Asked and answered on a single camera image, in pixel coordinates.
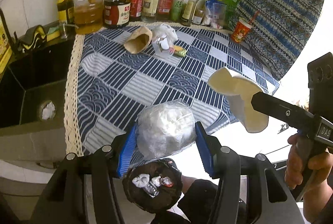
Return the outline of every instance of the silver bolt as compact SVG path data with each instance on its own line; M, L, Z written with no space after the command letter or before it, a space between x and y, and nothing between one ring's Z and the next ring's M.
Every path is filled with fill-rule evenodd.
M229 152L230 152L230 148L227 147L227 146L222 146L222 147L221 147L221 152L222 152L222 153L229 153Z
M107 152L110 152L111 149L112 149L112 147L110 145L104 145L102 148L102 151L107 153Z
M266 156L264 154L258 154L257 158L261 161L265 161L266 160Z
M73 160L75 158L75 154L74 153L69 153L67 156L66 156L67 160Z

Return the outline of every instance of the blue gripper pad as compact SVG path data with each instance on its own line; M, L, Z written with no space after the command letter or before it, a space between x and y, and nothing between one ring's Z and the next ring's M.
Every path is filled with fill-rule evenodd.
M201 122L195 123L195 132L196 132L196 146L198 147L198 151L201 157L201 161L203 162L205 171L209 174L210 177L214 177L214 162L213 155L209 150L208 143L206 141L206 131L204 130Z
M119 153L119 162L117 168L117 174L121 178L128 170L130 161L132 159L134 149L137 145L137 138L135 136L135 130L138 124L134 123L131 128L126 141L124 142L123 148Z

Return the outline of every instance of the black trash bag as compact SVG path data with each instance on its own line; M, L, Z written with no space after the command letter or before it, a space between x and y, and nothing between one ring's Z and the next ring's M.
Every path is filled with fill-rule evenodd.
M142 173L149 174L150 179L159 175L167 176L174 185L172 187L161 185L158 187L159 194L151 198L143 189L132 183L132 180ZM181 182L181 172L178 169L163 159L157 159L130 169L123 179L123 187L130 202L135 203L142 210L155 214L168 210L177 203L180 199L183 183Z

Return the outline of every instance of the sink drain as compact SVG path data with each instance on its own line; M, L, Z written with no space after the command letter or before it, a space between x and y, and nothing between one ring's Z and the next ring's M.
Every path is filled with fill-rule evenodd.
M53 119L56 115L56 106L52 101L45 101L39 107L38 117L40 120L45 121Z

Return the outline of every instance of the red paper cup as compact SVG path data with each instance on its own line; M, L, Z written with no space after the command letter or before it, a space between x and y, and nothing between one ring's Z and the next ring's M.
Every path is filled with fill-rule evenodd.
M240 43L251 29L252 26L240 17L235 27L234 33L231 35L231 39L237 43Z

